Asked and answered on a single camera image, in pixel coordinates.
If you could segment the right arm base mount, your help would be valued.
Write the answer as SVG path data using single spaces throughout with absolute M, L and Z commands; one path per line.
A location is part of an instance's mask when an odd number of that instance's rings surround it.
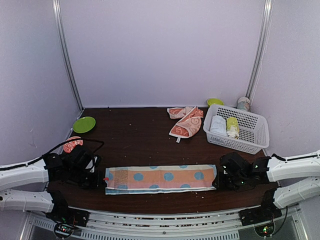
M 276 234 L 275 219 L 282 216 L 282 210 L 275 204 L 274 194 L 276 188 L 267 190 L 262 198 L 260 206 L 246 208 L 239 211 L 239 218 L 242 226 L 254 225 L 255 233 L 264 239 Z

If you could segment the blue polka dot towel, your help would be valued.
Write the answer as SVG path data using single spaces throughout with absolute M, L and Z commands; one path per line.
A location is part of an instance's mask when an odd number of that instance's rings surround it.
M 215 190 L 214 164 L 127 166 L 105 169 L 106 195 L 166 194 Z

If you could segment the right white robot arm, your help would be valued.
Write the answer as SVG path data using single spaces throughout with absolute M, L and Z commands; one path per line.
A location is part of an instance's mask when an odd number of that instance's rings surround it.
M 256 210 L 259 220 L 268 220 L 276 210 L 318 196 L 320 194 L 320 152 L 281 157 L 273 154 L 250 163 L 236 152 L 223 155 L 219 160 L 221 172 L 212 182 L 215 188 L 238 191 L 242 187 L 256 187 L 281 180 L 300 181 L 265 192 L 261 206 Z

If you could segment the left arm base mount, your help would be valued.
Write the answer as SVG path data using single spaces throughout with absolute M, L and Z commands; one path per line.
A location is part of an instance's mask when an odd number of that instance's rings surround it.
M 53 233 L 59 239 L 69 238 L 79 227 L 86 227 L 90 213 L 86 210 L 69 207 L 60 191 L 48 191 L 53 208 L 45 216 L 55 222 Z

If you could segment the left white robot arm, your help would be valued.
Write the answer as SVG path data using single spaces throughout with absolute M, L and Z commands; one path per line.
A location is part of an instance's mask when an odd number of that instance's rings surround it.
M 69 153 L 46 153 L 31 161 L 0 168 L 1 211 L 38 211 L 53 214 L 61 222 L 72 218 L 72 211 L 59 191 L 30 192 L 18 187 L 64 182 L 81 189 L 96 189 L 104 184 L 104 174 L 98 170 L 101 157 L 83 145 Z

